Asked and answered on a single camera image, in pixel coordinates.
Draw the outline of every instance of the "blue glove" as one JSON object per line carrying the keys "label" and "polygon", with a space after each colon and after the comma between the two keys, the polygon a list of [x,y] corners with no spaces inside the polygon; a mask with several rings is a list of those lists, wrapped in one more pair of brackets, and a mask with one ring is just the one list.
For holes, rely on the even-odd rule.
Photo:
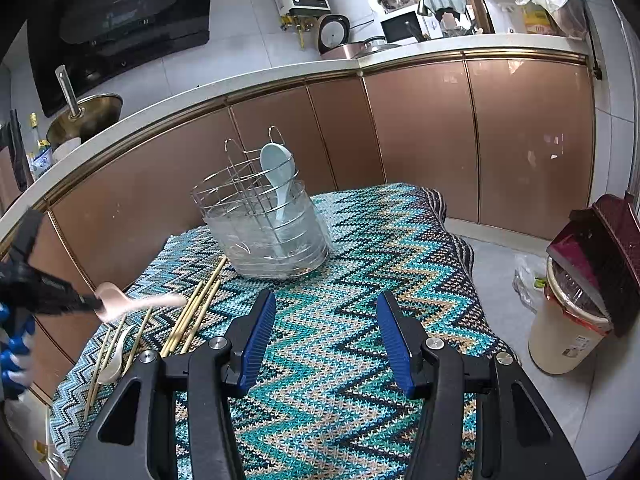
{"label": "blue glove", "polygon": [[[9,308],[0,303],[0,326],[9,317]],[[36,320],[29,316],[20,330],[9,338],[0,328],[0,370],[2,386],[19,394],[31,386],[31,346],[36,330]]]}

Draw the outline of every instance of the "wire rack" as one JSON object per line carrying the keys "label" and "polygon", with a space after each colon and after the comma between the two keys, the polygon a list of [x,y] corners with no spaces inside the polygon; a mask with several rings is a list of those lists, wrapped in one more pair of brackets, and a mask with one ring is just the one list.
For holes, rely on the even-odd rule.
{"label": "wire rack", "polygon": [[[276,126],[268,141],[285,145]],[[243,276],[290,279],[317,269],[327,258],[331,239],[324,219],[293,176],[278,187],[269,173],[292,161],[292,155],[276,168],[263,171],[260,150],[245,150],[236,140],[225,141],[229,165],[208,176],[192,191],[193,199],[218,244]],[[278,190],[287,189],[278,202]]]}

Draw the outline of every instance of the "knitted tablecloth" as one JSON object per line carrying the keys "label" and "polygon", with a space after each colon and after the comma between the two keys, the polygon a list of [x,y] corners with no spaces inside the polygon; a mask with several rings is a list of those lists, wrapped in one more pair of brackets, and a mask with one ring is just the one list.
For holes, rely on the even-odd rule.
{"label": "knitted tablecloth", "polygon": [[[262,288],[274,288],[276,321],[258,382],[244,399],[230,400],[247,478],[398,478],[411,453],[421,401],[405,399],[393,380],[376,323],[377,295],[392,290],[429,335],[465,354],[491,357],[508,347],[484,319],[471,280],[473,251],[444,229],[446,206],[438,192],[390,184],[313,200],[329,225],[334,254],[318,270],[284,283],[245,279],[227,264],[192,349],[246,314]],[[220,255],[206,226],[171,237],[128,293],[188,296]],[[141,349],[160,349],[179,313],[158,309]],[[140,326],[143,316],[131,314],[127,322]],[[113,391],[101,389],[83,422],[105,332],[104,325],[97,330],[54,396],[51,436],[68,462]],[[472,469],[476,432],[474,396],[465,402],[461,478]],[[189,479],[186,394],[177,397],[176,419],[178,477]]]}

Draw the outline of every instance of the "blue gripper pad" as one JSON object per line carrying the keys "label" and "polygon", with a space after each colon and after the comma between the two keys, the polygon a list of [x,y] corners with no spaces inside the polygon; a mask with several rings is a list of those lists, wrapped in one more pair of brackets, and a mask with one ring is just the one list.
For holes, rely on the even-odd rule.
{"label": "blue gripper pad", "polygon": [[255,385],[258,372],[267,348],[273,322],[276,319],[276,297],[271,292],[264,301],[262,311],[255,322],[254,329],[242,352],[242,373],[238,382],[238,389],[243,395]]}
{"label": "blue gripper pad", "polygon": [[405,396],[411,399],[414,396],[415,383],[411,377],[409,349],[384,294],[380,294],[376,301],[376,315],[396,384]]}

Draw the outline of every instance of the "wooden chopsticks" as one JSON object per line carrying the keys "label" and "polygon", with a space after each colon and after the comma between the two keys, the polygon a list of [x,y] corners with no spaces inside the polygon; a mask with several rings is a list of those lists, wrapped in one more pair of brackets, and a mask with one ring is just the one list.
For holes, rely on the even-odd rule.
{"label": "wooden chopsticks", "polygon": [[95,398],[98,396],[98,392],[100,391],[100,384],[98,384],[98,376],[100,375],[100,372],[103,371],[106,367],[107,364],[109,363],[109,359],[111,357],[111,352],[113,351],[113,347],[116,344],[116,341],[118,339],[118,336],[120,335],[120,331],[122,330],[122,327],[124,325],[125,320],[127,319],[127,315],[125,314],[124,316],[122,316],[122,319],[120,320],[120,322],[118,323],[118,327],[116,329],[116,332],[113,334],[113,339],[111,339],[111,342],[109,343],[109,348],[107,349],[106,353],[104,354],[103,358],[102,358],[102,362],[100,363],[100,370],[98,371],[98,373],[95,374],[95,382],[94,382],[94,387],[92,390],[89,391],[89,393],[91,394],[90,397],[88,397],[88,407],[85,406],[84,410],[86,412],[87,415],[85,415],[84,420],[86,420],[86,417],[88,416],[89,410],[91,409],[91,407],[94,405],[95,402]]}
{"label": "wooden chopsticks", "polygon": [[198,292],[200,291],[203,285],[204,285],[204,282],[201,280],[200,283],[198,283],[198,285],[196,286],[196,288],[193,289],[193,292],[191,293],[191,297],[189,298],[189,301],[187,301],[187,304],[182,309],[180,316],[178,316],[178,319],[175,321],[174,327],[169,333],[169,337],[164,342],[164,345],[162,345],[162,349],[160,351],[160,355],[162,357],[167,357],[169,355],[169,345],[171,344],[171,341],[174,339],[174,336],[178,330],[178,327],[182,323],[182,320],[184,319],[184,317],[187,315],[187,312],[191,308],[191,304],[195,300]]}
{"label": "wooden chopsticks", "polygon": [[138,330],[138,334],[136,335],[136,340],[133,342],[133,346],[131,347],[131,352],[129,352],[129,357],[127,358],[127,364],[124,367],[123,375],[127,373],[129,367],[133,363],[133,359],[136,357],[136,350],[138,349],[138,344],[140,343],[140,339],[142,338],[142,333],[145,331],[146,322],[149,321],[151,317],[151,312],[154,308],[151,307],[146,311],[145,319],[142,320],[142,324],[140,325],[140,330]]}
{"label": "wooden chopsticks", "polygon": [[215,270],[211,273],[211,276],[207,280],[207,283],[202,287],[202,290],[197,296],[195,294],[200,287],[198,286],[196,290],[194,290],[194,293],[191,295],[191,300],[187,302],[187,305],[185,306],[184,310],[182,311],[182,313],[180,313],[178,320],[175,322],[174,328],[169,334],[169,337],[164,343],[164,346],[162,346],[162,350],[160,352],[161,357],[163,358],[167,357],[169,354],[175,351],[176,347],[178,346],[182,337],[184,336],[185,331],[189,327],[189,324],[191,323],[191,319],[193,319],[193,316],[196,314],[196,312],[199,312],[198,308],[202,303],[202,300],[209,293],[209,289],[211,289],[211,285],[214,283],[214,280],[220,274],[220,271],[222,270],[222,267],[225,266],[226,261],[227,261],[227,258],[223,254],[222,257],[220,258],[220,262],[216,266]]}
{"label": "wooden chopsticks", "polygon": [[202,320],[204,319],[204,316],[207,313],[207,309],[209,308],[209,305],[211,305],[211,301],[213,301],[213,297],[216,295],[216,292],[220,288],[220,283],[221,283],[220,280],[217,280],[216,283],[214,283],[213,287],[211,288],[211,291],[207,296],[207,301],[205,301],[205,303],[202,305],[198,313],[198,319],[196,319],[196,322],[194,323],[193,328],[191,329],[191,332],[189,332],[189,335],[187,336],[187,341],[184,342],[184,345],[182,346],[182,350],[180,350],[181,354],[184,354],[187,352],[187,350],[191,346],[191,342],[193,341],[193,338],[196,337],[196,334],[200,329],[200,324],[202,323]]}
{"label": "wooden chopsticks", "polygon": [[111,327],[108,327],[107,333],[104,335],[104,339],[102,340],[102,345],[100,346],[100,351],[98,352],[98,357],[95,360],[95,368],[94,374],[91,377],[91,383],[89,384],[89,390],[86,393],[86,402],[84,404],[84,419],[86,420],[89,415],[89,410],[91,409],[92,401],[91,399],[94,396],[94,388],[96,385],[96,381],[98,379],[98,372],[100,370],[100,362],[102,361],[102,353],[104,352],[104,347],[107,345],[107,341],[109,340],[109,336],[111,335]]}

